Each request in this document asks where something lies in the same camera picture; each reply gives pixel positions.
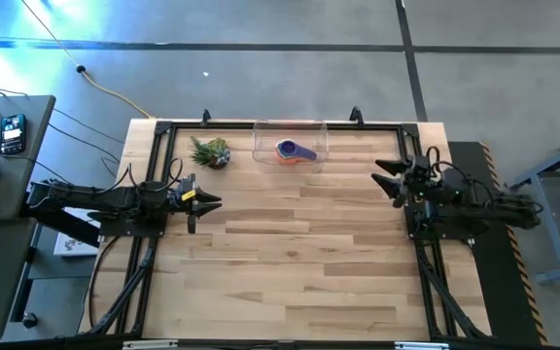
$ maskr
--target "clear plastic container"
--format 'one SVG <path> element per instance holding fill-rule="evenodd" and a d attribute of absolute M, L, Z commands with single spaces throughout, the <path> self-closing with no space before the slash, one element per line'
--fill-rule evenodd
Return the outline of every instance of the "clear plastic container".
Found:
<path fill-rule="evenodd" d="M 253 138 L 252 158 L 265 172 L 318 172 L 328 159 L 328 127 L 322 121 L 257 121 Z"/>

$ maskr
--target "black mat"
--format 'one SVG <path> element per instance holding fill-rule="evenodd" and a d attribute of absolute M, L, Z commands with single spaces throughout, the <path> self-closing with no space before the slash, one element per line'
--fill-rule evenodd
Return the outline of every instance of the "black mat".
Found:
<path fill-rule="evenodd" d="M 492 191 L 496 190 L 483 147 L 478 142 L 449 142 L 448 145 L 457 166 L 484 182 Z M 493 224 L 475 241 L 476 269 L 492 334 L 504 342 L 540 345 L 537 323 L 505 225 Z"/>

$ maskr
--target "phone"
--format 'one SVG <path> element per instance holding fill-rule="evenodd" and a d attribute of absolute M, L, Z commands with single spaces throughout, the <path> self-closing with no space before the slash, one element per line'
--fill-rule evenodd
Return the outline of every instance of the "phone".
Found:
<path fill-rule="evenodd" d="M 1 155 L 15 155 L 25 151 L 25 115 L 1 119 Z"/>

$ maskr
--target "blue object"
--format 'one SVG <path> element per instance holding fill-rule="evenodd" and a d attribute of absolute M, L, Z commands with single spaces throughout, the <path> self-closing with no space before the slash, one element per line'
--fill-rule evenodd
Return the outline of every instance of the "blue object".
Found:
<path fill-rule="evenodd" d="M 552 210 L 550 209 L 550 204 L 548 203 L 547 197 L 543 190 L 542 179 L 544 176 L 549 175 L 560 168 L 560 153 L 552 157 L 540 165 L 532 168 L 531 170 L 523 173 L 522 175 L 516 177 L 512 183 L 509 184 L 508 188 L 511 191 L 516 192 L 524 185 L 531 185 L 535 189 L 535 194 L 539 204 L 542 205 L 543 211 L 542 221 L 545 223 L 548 230 L 548 235 L 554 249 L 557 260 L 560 264 L 560 234 L 559 228 L 557 227 L 554 219 L 552 218 Z M 553 282 L 560 280 L 560 267 L 548 272 L 539 273 L 536 275 L 537 281 L 539 283 Z"/>
<path fill-rule="evenodd" d="M 282 140 L 276 144 L 278 155 L 284 159 L 288 158 L 305 158 L 310 160 L 317 160 L 317 154 L 304 148 L 293 140 Z"/>

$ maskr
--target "black metal frame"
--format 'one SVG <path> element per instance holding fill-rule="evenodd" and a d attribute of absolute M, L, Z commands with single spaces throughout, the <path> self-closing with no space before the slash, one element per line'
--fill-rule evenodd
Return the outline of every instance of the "black metal frame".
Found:
<path fill-rule="evenodd" d="M 149 165 L 146 174 L 146 180 L 154 180 L 157 170 L 159 145 L 162 137 L 167 136 L 167 149 L 165 151 L 165 158 L 163 168 L 161 171 L 161 181 L 166 182 L 169 174 L 169 163 L 172 159 L 174 152 L 174 145 L 176 143 L 176 134 L 178 129 L 252 129 L 254 121 L 252 122 L 212 122 L 210 121 L 210 114 L 205 110 L 202 122 L 171 122 L 171 121 L 158 121 L 155 128 L 155 135 L 153 146 L 149 158 Z M 363 130 L 363 131 L 392 131 L 398 137 L 399 152 L 401 158 L 407 158 L 409 151 L 407 148 L 407 141 L 411 145 L 411 152 L 414 155 L 422 155 L 420 145 L 420 135 L 416 123 L 364 123 L 362 113 L 357 107 L 354 107 L 351 113 L 350 121 L 353 122 L 328 122 L 329 130 Z M 507 344 L 497 343 L 495 339 L 486 337 L 479 331 L 470 319 L 464 314 L 461 307 L 457 304 L 454 297 L 450 295 L 447 288 L 446 275 L 444 271 L 444 263 L 442 258 L 441 249 L 439 246 L 439 238 L 433 236 L 426 238 L 424 236 L 415 236 L 413 232 L 417 232 L 420 227 L 418 222 L 414 220 L 414 215 L 411 211 L 406 210 L 406 223 L 409 239 L 414 241 L 416 250 L 416 258 L 419 269 L 419 276 L 421 281 L 421 289 L 423 300 L 425 304 L 425 316 L 429 329 L 430 341 L 437 346 L 438 342 L 446 344 L 455 344 L 457 348 L 465 349 L 531 349 L 533 347 L 525 346 L 511 346 Z M 163 217 L 163 228 L 167 222 L 167 215 Z M 93 348 L 114 348 L 122 349 L 124 341 L 132 340 L 145 340 L 142 339 L 142 331 L 144 329 L 144 321 L 146 319 L 146 310 L 148 306 L 148 299 L 150 296 L 150 287 L 153 277 L 153 266 L 158 248 L 158 238 L 149 238 L 148 249 L 145 258 L 139 264 L 140 248 L 142 245 L 142 238 L 135 237 L 131 245 L 129 254 L 128 265 L 126 268 L 126 276 L 124 287 L 121 294 L 117 297 L 109 311 L 99 320 L 97 325 L 89 332 L 78 334 L 73 337 L 64 337 L 60 339 L 38 340 L 29 342 L 18 343 L 3 343 L 1 347 L 19 348 L 44 348 L 44 349 L 93 349 Z M 431 246 L 434 257 L 431 263 L 427 257 L 425 247 Z M 138 299 L 137 312 L 135 320 L 130 332 L 125 332 L 126 315 L 128 314 L 128 307 L 130 304 L 130 297 L 133 291 L 137 288 L 139 283 L 142 283 L 140 297 Z M 434 308 L 433 295 L 431 293 L 431 286 L 434 286 L 442 299 L 444 309 L 444 320 L 446 327 L 446 334 L 438 328 L 436 319 L 436 311 Z M 106 334 L 111 328 L 113 322 L 116 321 L 115 333 Z M 463 330 L 468 338 L 457 336 L 456 324 Z M 234 350 L 249 350 L 253 347 L 269 348 L 278 350 L 294 350 L 294 349 L 338 349 L 338 348 L 363 348 L 363 349 L 388 349 L 388 348 L 403 348 L 399 342 L 395 341 L 282 341 L 282 340 L 240 340 L 240 339 L 179 339 L 179 340 L 166 340 L 171 343 L 170 345 L 190 346 L 190 347 L 205 347 L 205 348 L 223 348 Z"/>
<path fill-rule="evenodd" d="M 350 122 L 328 122 L 327 126 L 329 130 L 363 130 L 363 131 L 392 131 L 397 134 L 398 138 L 398 146 L 401 158 L 407 158 L 410 155 L 410 151 L 407 148 L 407 141 L 411 145 L 411 153 L 414 155 L 422 155 L 422 148 L 420 145 L 420 135 L 418 131 L 418 126 L 416 123 L 370 123 L 367 124 L 364 122 L 363 115 L 358 107 L 354 107 L 351 111 Z M 176 133 L 178 129 L 201 129 L 201 128 L 214 128 L 214 129 L 252 129 L 254 127 L 255 121 L 251 122 L 213 122 L 211 121 L 211 115 L 207 110 L 204 110 L 202 116 L 202 122 L 199 121 L 191 121 L 191 122 L 169 122 L 169 121 L 159 121 L 156 124 L 155 128 L 155 137 L 153 140 L 153 146 L 149 158 L 149 165 L 146 174 L 146 180 L 154 180 L 154 175 L 157 170 L 157 160 L 158 160 L 158 153 L 159 153 L 159 144 L 161 138 L 164 135 L 167 135 L 167 149 L 164 158 L 163 169 L 161 173 L 161 181 L 165 182 L 168 180 L 168 165 L 169 161 L 172 159 L 174 145 L 176 141 Z M 413 216 L 406 216 L 407 221 L 407 229 L 408 232 L 412 232 L 415 230 L 416 223 L 413 222 Z M 131 289 L 130 283 L 134 281 L 135 278 L 139 279 L 139 274 L 135 273 L 135 266 L 137 265 L 137 261 L 139 259 L 139 253 L 141 248 L 141 240 L 142 238 L 136 237 L 133 239 L 133 244 L 131 245 L 131 252 L 129 255 L 129 261 L 126 268 L 126 276 L 124 286 L 126 290 L 134 290 L 134 287 Z M 439 247 L 439 241 L 437 238 L 431 240 L 429 245 L 432 246 L 432 253 L 434 256 L 434 263 L 430 264 L 427 260 L 427 256 L 424 252 L 425 241 L 414 239 L 415 249 L 416 249 L 416 257 L 417 262 L 419 265 L 419 275 L 421 280 L 421 288 L 423 293 L 423 298 L 425 302 L 425 311 L 426 311 L 426 318 L 427 324 L 429 328 L 429 335 L 431 339 L 436 338 L 439 335 L 442 335 L 441 331 L 438 328 L 438 322 L 436 319 L 436 311 L 434 308 L 434 301 L 433 296 L 431 293 L 431 284 L 436 283 L 437 291 L 442 294 L 444 293 L 444 298 L 448 298 L 452 300 L 452 306 L 449 306 L 450 302 L 445 302 L 444 306 L 444 316 L 445 316 L 445 326 L 446 326 L 446 334 L 456 336 L 457 329 L 455 327 L 455 318 L 454 313 L 456 312 L 459 314 L 461 312 L 460 318 L 466 317 L 459 308 L 459 305 L 454 301 L 454 298 L 448 293 L 447 289 L 447 282 L 446 282 L 446 275 L 444 272 L 444 262 L 441 254 L 441 250 Z M 149 249 L 151 246 L 156 248 L 158 245 L 157 238 L 151 238 L 149 241 Z M 155 255 L 150 257 L 150 261 L 148 262 L 148 270 L 144 274 L 144 280 L 142 282 L 142 291 L 140 293 L 140 298 L 138 302 L 137 314 L 135 316 L 135 322 L 131 329 L 131 332 L 134 334 L 139 334 L 141 336 L 141 332 L 144 326 L 144 319 L 146 316 L 146 308 L 148 305 L 148 297 L 150 293 L 150 284 L 152 279 L 152 266 L 154 264 Z M 431 275 L 430 271 L 433 270 L 435 275 Z M 129 300 L 125 300 L 122 303 L 122 309 L 118 312 L 118 322 L 116 323 L 115 333 L 124 333 L 124 328 L 126 324 L 126 315 L 128 312 L 129 307 Z M 206 340 L 200 340 L 201 343 L 210 345 L 210 343 Z M 351 346 L 364 344 L 363 342 L 349 342 Z M 375 342 L 379 344 L 379 346 L 389 346 L 391 342 Z"/>

